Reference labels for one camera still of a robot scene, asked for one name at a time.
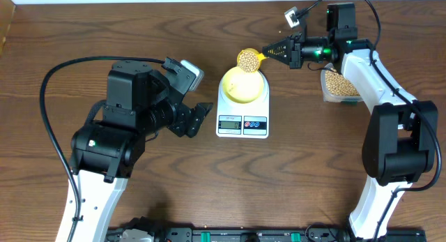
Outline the yellow measuring scoop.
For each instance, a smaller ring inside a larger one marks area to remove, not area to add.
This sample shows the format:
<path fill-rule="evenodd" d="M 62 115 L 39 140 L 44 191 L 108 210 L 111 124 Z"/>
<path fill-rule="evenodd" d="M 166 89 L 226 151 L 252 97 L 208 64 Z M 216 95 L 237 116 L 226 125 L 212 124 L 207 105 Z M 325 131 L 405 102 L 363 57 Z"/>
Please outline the yellow measuring scoop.
<path fill-rule="evenodd" d="M 237 66 L 246 73 L 253 73 L 259 70 L 263 60 L 267 57 L 255 49 L 247 48 L 241 50 L 237 56 Z"/>

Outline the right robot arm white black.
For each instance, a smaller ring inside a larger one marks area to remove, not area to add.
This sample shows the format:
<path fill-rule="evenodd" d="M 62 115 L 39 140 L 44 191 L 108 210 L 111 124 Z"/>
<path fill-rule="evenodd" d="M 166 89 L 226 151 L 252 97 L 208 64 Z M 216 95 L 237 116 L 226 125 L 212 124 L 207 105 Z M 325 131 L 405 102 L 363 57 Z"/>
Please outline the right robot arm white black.
<path fill-rule="evenodd" d="M 286 11 L 289 26 L 301 31 L 263 47 L 262 53 L 291 69 L 330 62 L 359 93 L 371 113 L 362 145 L 367 180 L 339 240 L 389 239 L 387 223 L 402 195 L 427 190 L 439 179 L 437 107 L 401 87 L 380 61 L 375 44 L 358 38 L 353 3 L 328 5 L 328 34 L 323 37 L 307 36 L 308 14 L 307 8 Z"/>

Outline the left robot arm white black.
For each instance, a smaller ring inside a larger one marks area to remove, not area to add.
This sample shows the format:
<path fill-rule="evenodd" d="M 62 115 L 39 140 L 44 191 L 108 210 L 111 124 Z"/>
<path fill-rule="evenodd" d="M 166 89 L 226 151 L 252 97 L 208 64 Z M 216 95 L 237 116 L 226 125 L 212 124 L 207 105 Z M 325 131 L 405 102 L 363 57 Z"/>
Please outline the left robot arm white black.
<path fill-rule="evenodd" d="M 183 104 L 204 72 L 189 61 L 116 59 L 107 76 L 107 97 L 92 106 L 71 140 L 68 197 L 57 241 L 104 241 L 116 205 L 146 143 L 168 128 L 194 137 L 212 103 Z"/>

